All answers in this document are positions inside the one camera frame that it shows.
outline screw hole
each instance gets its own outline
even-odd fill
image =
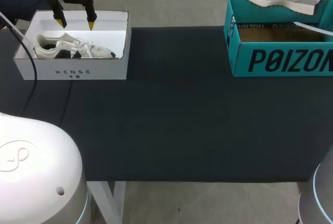
[[[57,192],[57,194],[59,194],[61,196],[63,196],[65,194],[63,187],[57,187],[56,192]]]

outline black table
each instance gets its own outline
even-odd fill
[[[15,115],[32,82],[8,34],[0,112]],[[64,129],[91,181],[307,181],[332,102],[333,77],[233,77],[222,27],[133,28],[126,81],[39,81],[24,116]]]

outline person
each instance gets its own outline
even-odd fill
[[[36,10],[51,10],[51,6],[47,0],[0,0],[0,12],[13,24],[18,19],[31,21]]]

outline shoe sole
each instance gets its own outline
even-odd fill
[[[299,12],[301,14],[310,15],[310,16],[316,14],[318,8],[318,4],[307,5],[291,1],[266,1],[266,0],[248,0],[248,1],[261,7],[273,7],[273,6],[286,7],[294,12]]]

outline table leg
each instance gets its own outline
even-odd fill
[[[108,182],[88,181],[87,184],[106,224],[122,224],[122,218],[112,196]]]
[[[114,183],[113,199],[116,203],[120,218],[123,219],[124,203],[125,203],[126,182],[116,181]]]

